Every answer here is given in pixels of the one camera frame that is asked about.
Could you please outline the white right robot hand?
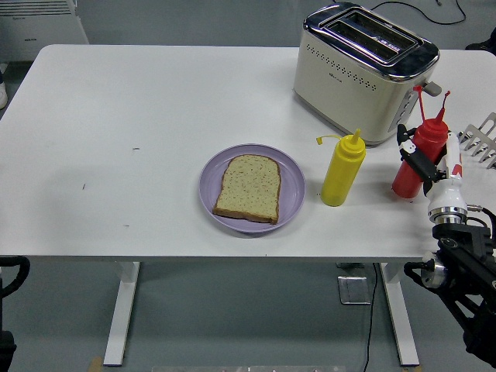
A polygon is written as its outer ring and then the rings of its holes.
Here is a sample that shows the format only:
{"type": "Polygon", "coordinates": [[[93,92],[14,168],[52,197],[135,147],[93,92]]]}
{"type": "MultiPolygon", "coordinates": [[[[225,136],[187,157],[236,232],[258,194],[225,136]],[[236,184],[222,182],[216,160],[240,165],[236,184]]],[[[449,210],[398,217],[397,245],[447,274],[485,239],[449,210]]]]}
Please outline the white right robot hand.
{"type": "Polygon", "coordinates": [[[413,143],[415,130],[400,124],[397,131],[398,149],[401,159],[420,178],[424,195],[429,200],[428,216],[435,224],[443,219],[447,223],[461,222],[467,216],[467,203],[461,195],[463,165],[457,135],[447,133],[447,141],[438,161],[430,160],[413,143]]]}

